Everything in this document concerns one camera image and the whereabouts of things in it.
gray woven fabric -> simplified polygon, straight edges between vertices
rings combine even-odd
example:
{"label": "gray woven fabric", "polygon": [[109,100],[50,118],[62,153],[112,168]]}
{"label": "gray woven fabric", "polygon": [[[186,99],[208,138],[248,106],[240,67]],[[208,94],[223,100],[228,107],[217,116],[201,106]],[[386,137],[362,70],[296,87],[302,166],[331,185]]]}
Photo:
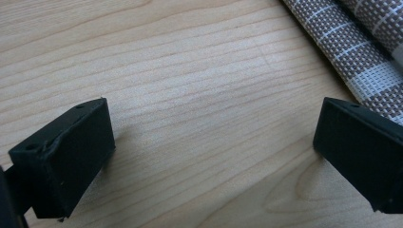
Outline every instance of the gray woven fabric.
{"label": "gray woven fabric", "polygon": [[403,1],[340,1],[403,66]]}
{"label": "gray woven fabric", "polygon": [[359,102],[403,125],[403,76],[391,55],[333,0],[284,0]]}

light wood surface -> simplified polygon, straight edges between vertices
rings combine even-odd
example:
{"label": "light wood surface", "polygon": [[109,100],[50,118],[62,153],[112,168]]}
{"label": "light wood surface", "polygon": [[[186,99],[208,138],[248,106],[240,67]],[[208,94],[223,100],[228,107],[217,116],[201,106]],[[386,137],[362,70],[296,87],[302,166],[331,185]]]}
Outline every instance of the light wood surface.
{"label": "light wood surface", "polygon": [[276,0],[0,1],[0,164],[106,97],[117,150],[30,227],[402,227],[312,148],[345,85]]}

